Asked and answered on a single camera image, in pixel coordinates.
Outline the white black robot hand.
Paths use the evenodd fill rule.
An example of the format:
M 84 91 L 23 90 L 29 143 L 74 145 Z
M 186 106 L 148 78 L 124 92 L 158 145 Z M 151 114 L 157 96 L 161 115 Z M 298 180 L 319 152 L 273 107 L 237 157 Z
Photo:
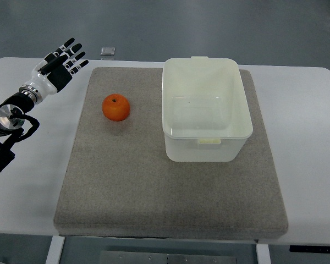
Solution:
M 83 60 L 82 44 L 70 38 L 55 51 L 49 53 L 32 70 L 31 78 L 21 85 L 19 92 L 33 101 L 41 103 L 48 95 L 62 91 L 73 76 L 89 61 Z

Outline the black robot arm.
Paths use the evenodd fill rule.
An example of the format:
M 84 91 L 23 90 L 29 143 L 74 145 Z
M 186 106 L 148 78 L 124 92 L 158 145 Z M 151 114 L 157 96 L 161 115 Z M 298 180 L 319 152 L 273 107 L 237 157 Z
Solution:
M 15 93 L 0 104 L 0 172 L 15 158 L 11 148 L 39 128 L 39 121 L 27 115 L 36 102 L 34 95 L 24 91 Z

